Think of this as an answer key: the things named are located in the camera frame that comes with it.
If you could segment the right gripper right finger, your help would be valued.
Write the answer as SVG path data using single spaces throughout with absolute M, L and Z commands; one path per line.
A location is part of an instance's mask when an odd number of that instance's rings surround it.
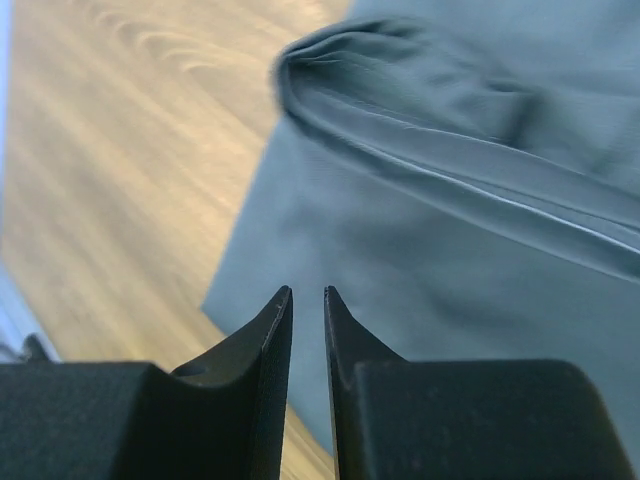
M 411 362 L 334 287 L 324 324 L 340 479 L 631 479 L 593 382 L 558 360 Z

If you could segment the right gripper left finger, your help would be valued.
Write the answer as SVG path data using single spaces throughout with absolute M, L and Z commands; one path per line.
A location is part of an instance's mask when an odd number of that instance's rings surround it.
M 293 294 L 172 371 L 61 363 L 29 338 L 1 368 L 5 479 L 276 479 Z

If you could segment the grey t shirt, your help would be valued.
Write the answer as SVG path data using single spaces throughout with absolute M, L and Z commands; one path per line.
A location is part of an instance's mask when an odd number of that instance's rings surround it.
M 293 290 L 289 400 L 332 442 L 323 292 L 409 359 L 559 358 L 639 459 L 639 5 L 358 1 L 277 58 L 280 119 L 203 303 Z

